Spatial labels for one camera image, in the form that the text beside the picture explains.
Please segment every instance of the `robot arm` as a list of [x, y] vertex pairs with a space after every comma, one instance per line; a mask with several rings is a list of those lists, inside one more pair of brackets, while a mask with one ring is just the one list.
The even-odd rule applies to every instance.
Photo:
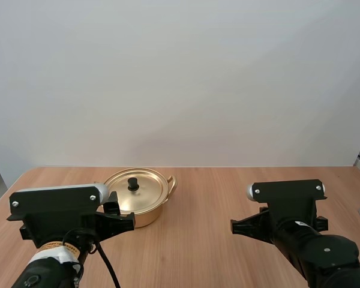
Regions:
[[96, 251], [120, 287], [100, 245], [134, 230], [134, 214], [120, 216], [116, 192], [103, 184], [27, 189], [10, 196], [10, 207], [8, 220], [23, 221], [22, 238], [39, 248], [13, 288], [78, 288], [84, 261]]
[[316, 217], [316, 201], [326, 199], [319, 180], [255, 183], [252, 201], [267, 203], [260, 213], [231, 220], [233, 234], [274, 244], [311, 288], [360, 288], [359, 250], [351, 240], [322, 235], [328, 221]]

